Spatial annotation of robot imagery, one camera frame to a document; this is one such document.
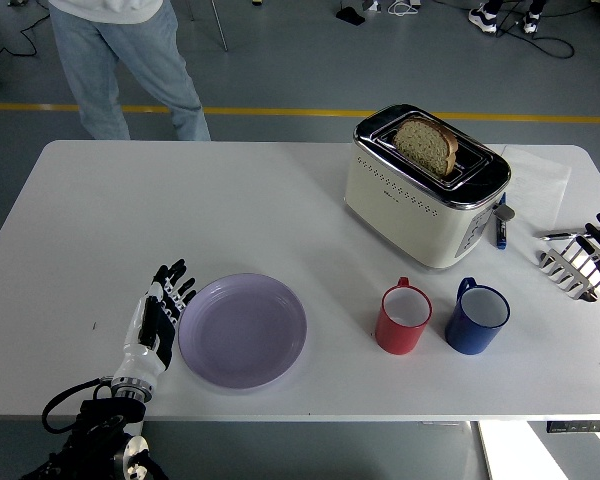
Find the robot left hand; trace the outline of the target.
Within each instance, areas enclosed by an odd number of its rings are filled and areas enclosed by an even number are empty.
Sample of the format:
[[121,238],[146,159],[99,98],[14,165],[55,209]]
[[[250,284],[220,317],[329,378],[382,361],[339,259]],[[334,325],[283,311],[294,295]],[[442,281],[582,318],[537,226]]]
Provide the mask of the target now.
[[111,380],[113,396],[142,402],[153,396],[159,376],[171,363],[176,327],[196,295],[195,280],[182,279],[186,271],[183,259],[161,266],[138,301],[126,334],[122,364]]

